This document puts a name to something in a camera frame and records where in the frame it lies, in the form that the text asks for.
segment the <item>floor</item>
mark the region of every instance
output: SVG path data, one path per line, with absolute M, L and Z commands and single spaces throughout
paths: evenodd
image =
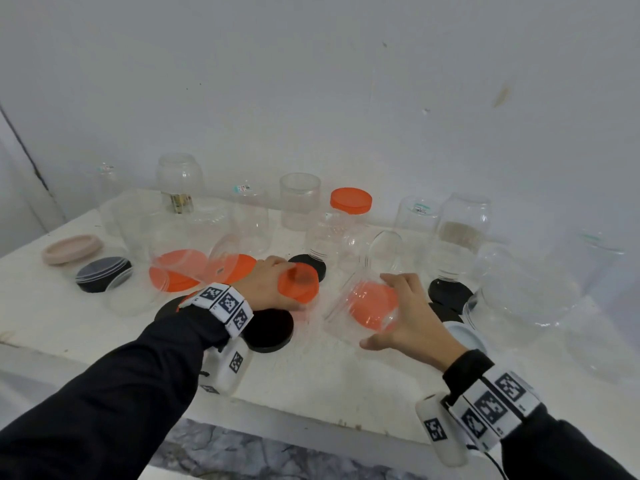
M 208 480 L 425 480 L 189 419 L 178 421 L 149 464 Z

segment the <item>black jacket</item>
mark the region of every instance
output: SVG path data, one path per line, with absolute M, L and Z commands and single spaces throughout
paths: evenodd
M 203 351 L 228 338 L 208 310 L 194 306 L 151 323 L 0 431 L 0 479 L 137 479 L 195 395 Z M 491 366 L 469 351 L 444 380 L 460 395 Z M 502 451 L 511 480 L 633 478 L 542 405 Z

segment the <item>door frame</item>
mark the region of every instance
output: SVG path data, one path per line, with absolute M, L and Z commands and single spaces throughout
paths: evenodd
M 19 178 L 20 193 L 29 204 L 45 231 L 50 232 L 67 222 L 62 209 L 55 201 L 29 157 L 20 138 L 0 107 L 0 144 L 4 147 Z

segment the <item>label on jar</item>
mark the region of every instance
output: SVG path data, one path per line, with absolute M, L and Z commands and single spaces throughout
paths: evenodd
M 421 214 L 423 216 L 429 216 L 431 215 L 431 208 L 423 205 L 421 203 L 414 203 L 413 204 L 413 211 L 416 212 L 417 214 Z

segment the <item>hand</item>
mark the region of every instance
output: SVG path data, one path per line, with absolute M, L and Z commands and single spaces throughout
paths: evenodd
M 366 350 L 396 349 L 412 359 L 446 371 L 467 351 L 444 327 L 424 295 L 416 274 L 380 274 L 397 293 L 400 317 L 393 330 L 360 341 Z
M 252 272 L 232 286 L 247 300 L 254 312 L 268 308 L 290 312 L 304 310 L 302 303 L 281 295 L 278 291 L 278 278 L 295 265 L 277 256 L 258 259 Z

